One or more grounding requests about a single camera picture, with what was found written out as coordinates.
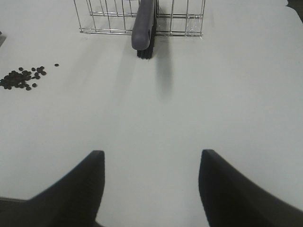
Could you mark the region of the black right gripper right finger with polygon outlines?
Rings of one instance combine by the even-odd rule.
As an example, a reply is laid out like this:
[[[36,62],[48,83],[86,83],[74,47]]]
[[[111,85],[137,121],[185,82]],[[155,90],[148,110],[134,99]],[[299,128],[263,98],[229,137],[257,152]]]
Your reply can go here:
[[[211,227],[301,227],[303,212],[265,191],[212,149],[201,153],[198,188]]]

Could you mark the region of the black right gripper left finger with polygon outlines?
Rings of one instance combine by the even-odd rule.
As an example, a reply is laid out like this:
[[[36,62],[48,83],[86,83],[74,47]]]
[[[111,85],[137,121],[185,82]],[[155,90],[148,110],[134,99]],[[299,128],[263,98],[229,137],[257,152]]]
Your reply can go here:
[[[90,152],[59,181],[35,197],[1,212],[2,227],[99,227],[105,187],[105,153]]]

